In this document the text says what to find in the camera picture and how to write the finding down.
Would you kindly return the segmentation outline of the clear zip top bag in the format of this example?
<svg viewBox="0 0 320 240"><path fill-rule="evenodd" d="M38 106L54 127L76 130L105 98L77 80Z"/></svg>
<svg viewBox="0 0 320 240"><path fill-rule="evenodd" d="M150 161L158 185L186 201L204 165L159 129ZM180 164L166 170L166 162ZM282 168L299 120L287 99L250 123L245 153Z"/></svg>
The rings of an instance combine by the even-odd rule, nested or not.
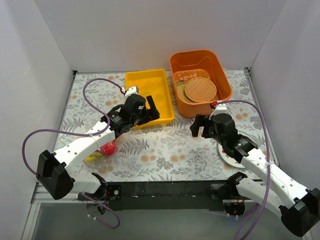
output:
<svg viewBox="0 0 320 240"><path fill-rule="evenodd" d="M87 163L83 161L83 165L88 167L90 170L97 172L99 174L112 173L114 171L119 171L118 168L128 168L128 165L131 164L132 157L124 152L121 152L125 142L125 136L118 137L115 141L117 145L117 151L111 156L105 156L103 159Z"/></svg>

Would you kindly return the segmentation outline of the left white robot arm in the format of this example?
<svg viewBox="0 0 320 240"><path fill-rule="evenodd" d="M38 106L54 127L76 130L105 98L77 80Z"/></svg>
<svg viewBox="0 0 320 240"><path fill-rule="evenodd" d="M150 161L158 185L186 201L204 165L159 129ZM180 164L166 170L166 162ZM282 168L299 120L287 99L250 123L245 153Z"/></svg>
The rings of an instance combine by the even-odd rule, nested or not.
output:
<svg viewBox="0 0 320 240"><path fill-rule="evenodd" d="M68 145L39 155L36 178L55 200L69 193L88 193L95 200L106 196L106 181L97 173L75 173L75 168L89 155L119 136L157 120L160 113L152 96L133 93L125 103L112 108L85 135Z"/></svg>

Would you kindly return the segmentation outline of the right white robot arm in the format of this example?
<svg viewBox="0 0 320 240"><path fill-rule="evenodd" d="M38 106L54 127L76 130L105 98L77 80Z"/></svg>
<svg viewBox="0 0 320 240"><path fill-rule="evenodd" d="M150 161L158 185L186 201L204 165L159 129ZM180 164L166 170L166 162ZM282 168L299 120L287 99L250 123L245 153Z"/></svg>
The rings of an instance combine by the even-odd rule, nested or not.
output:
<svg viewBox="0 0 320 240"><path fill-rule="evenodd" d="M266 184L261 186L245 176L234 174L228 178L226 186L230 198L244 196L265 206L298 237L303 237L320 221L320 190L308 189L277 165L268 162L258 145L238 132L229 114L198 114L190 126L192 136L198 136L200 128L203 128L203 138L216 140L227 156L255 173Z"/></svg>

